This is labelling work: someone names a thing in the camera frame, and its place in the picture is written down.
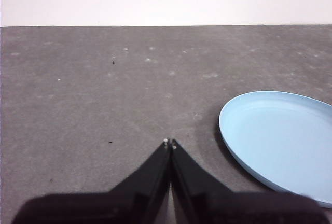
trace table surface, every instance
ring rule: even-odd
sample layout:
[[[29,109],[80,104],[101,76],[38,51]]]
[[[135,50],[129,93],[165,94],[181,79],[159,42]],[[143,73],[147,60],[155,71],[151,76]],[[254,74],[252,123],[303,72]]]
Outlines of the table surface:
[[[332,104],[332,25],[3,27],[1,58],[3,224],[32,197],[111,189],[166,137],[233,191],[268,191],[225,147],[222,106],[258,90]]]

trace white wall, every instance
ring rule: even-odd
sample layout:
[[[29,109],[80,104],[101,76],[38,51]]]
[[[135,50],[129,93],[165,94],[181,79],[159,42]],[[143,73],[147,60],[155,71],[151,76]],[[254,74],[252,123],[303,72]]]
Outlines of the white wall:
[[[1,0],[2,26],[331,23],[332,0]]]

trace plastic plate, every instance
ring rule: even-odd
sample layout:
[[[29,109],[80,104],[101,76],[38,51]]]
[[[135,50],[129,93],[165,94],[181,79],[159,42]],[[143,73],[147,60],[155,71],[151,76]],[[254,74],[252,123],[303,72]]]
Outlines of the plastic plate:
[[[286,92],[239,95],[221,110],[219,126],[235,159],[276,191],[332,208],[332,106]]]

